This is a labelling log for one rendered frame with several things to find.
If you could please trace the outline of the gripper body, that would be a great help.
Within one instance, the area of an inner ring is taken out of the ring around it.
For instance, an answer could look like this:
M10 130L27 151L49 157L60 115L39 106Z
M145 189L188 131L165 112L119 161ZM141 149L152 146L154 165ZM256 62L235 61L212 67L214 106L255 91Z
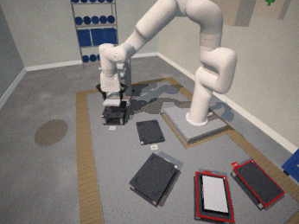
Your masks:
M121 79L119 72L115 74L100 74L101 90L103 92L117 93L121 90Z

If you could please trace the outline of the white microplate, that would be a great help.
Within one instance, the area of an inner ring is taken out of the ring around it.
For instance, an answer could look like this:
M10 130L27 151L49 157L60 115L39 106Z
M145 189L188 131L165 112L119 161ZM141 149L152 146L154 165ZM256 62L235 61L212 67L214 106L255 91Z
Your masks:
M213 176L200 176L202 211L229 215L224 180Z
M120 72L121 77L124 77L124 73L125 73L126 67L123 69L118 69L118 71Z
M119 92L113 93L108 92L107 97L104 102L104 106L120 106L120 98L119 98Z
M124 68L124 64L118 64L118 65L117 65L117 68L118 68L118 69L123 69L123 68Z

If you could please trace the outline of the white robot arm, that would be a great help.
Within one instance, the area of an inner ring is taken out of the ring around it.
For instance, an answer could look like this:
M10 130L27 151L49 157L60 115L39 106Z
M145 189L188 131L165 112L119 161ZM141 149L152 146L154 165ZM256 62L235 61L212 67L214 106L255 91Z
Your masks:
M115 47L105 43L99 46L99 70L103 74L115 74L118 71L117 63L127 62L176 15L188 16L191 21L200 25L200 62L205 66L196 70L194 96L186 120L191 125L203 126L207 124L207 117L213 115L208 112L213 91L225 94L230 90L237 65L236 53L220 46L223 14L212 1L158 0L137 23L137 30L123 44Z

